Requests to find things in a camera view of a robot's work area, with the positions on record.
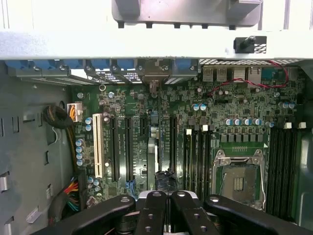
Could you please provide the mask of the open grey pc case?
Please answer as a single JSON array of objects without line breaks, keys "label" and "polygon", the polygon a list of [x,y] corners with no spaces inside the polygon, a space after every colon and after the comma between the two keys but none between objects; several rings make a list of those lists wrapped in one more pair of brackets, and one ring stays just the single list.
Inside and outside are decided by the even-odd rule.
[{"label": "open grey pc case", "polygon": [[[0,235],[33,234],[91,208],[82,205],[86,172],[76,164],[74,122],[67,114],[72,90],[144,84],[148,59],[171,59],[170,78],[196,77],[203,66],[274,62],[304,78],[295,219],[280,219],[313,231],[313,30],[127,27],[0,31]],[[163,235],[190,235],[172,227],[171,194]]]}]

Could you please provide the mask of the green motherboard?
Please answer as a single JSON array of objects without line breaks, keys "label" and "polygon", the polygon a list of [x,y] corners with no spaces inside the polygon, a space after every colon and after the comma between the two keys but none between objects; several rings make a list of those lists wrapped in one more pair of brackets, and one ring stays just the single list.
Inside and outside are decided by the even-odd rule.
[{"label": "green motherboard", "polygon": [[[263,211],[295,219],[295,178],[304,78],[277,63],[265,67],[209,67],[190,79],[170,78],[161,90],[159,164],[156,189],[174,190],[170,169],[170,117],[177,118],[178,190],[199,200],[212,194],[212,162],[218,149],[244,152],[260,148],[265,157],[266,207]],[[147,189],[147,86],[77,87],[83,120],[74,122],[76,164],[86,172],[82,205],[92,207],[120,194],[134,199]],[[95,177],[93,114],[102,114],[104,174]],[[134,179],[126,181],[125,121],[133,122]],[[120,178],[112,181],[110,122],[118,122]]]}]

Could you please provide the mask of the white expansion slot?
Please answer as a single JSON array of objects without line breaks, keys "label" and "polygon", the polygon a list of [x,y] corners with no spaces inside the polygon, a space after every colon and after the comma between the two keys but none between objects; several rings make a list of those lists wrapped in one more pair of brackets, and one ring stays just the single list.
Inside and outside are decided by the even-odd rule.
[{"label": "white expansion slot", "polygon": [[104,174],[104,141],[102,114],[93,114],[92,120],[95,177],[102,178]]}]

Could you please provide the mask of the cpu socket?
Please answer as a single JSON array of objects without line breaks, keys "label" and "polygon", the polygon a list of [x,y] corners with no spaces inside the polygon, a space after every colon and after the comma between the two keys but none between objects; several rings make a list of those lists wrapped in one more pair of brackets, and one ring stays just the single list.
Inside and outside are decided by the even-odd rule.
[{"label": "cpu socket", "polygon": [[212,162],[211,192],[263,211],[266,207],[263,151],[218,149]]}]

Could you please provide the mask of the grey parts rack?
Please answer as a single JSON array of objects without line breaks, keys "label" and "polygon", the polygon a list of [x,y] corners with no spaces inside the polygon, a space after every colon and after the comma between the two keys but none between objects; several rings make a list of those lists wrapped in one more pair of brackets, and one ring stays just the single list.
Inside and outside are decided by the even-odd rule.
[{"label": "grey parts rack", "polygon": [[112,17],[128,24],[252,27],[263,0],[112,0]]}]

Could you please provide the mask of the white power connector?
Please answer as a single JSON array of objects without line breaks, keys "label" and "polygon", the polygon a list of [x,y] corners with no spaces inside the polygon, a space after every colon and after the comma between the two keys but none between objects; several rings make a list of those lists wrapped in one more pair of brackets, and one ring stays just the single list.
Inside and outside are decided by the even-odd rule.
[{"label": "white power connector", "polygon": [[83,120],[83,105],[82,102],[68,103],[67,114],[73,122],[82,122]]}]

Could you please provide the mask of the black expansion slot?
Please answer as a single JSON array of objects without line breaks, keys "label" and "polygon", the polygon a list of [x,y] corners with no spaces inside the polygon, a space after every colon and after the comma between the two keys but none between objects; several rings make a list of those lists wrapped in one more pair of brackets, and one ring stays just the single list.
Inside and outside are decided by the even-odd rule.
[{"label": "black expansion slot", "polygon": [[177,160],[177,118],[170,117],[170,169],[176,172]]},{"label": "black expansion slot", "polygon": [[119,164],[119,148],[118,148],[118,122],[114,117],[110,122],[111,134],[111,172],[112,181],[117,182],[120,178],[120,164]]},{"label": "black expansion slot", "polygon": [[133,167],[133,122],[131,117],[126,117],[125,121],[125,156],[126,156],[126,181],[134,179]]}]

